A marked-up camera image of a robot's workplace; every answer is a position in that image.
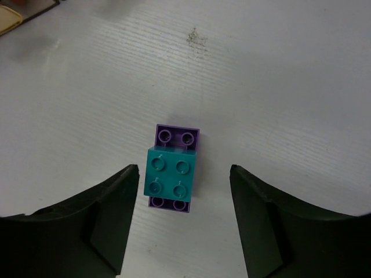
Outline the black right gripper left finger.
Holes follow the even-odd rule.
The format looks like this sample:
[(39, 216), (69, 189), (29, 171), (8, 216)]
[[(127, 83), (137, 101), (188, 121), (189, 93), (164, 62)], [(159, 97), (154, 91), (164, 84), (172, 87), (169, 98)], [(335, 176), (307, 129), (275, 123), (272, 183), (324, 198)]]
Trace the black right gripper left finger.
[(66, 200), (1, 218), (1, 276), (120, 275), (138, 185), (130, 164)]

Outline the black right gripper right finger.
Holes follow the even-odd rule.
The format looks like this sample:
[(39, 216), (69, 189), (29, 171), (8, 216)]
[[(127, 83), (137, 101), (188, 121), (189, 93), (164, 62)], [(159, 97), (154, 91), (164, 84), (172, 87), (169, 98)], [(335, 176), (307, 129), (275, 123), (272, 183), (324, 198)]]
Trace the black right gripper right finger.
[(249, 277), (370, 276), (369, 214), (307, 203), (236, 164), (230, 186)]

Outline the cyan square lego brick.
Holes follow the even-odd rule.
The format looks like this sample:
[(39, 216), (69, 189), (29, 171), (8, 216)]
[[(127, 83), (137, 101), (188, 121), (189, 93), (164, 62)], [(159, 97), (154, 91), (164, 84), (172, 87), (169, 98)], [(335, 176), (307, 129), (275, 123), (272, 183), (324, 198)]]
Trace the cyan square lego brick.
[(197, 153), (192, 150), (151, 147), (147, 152), (144, 195), (189, 202)]

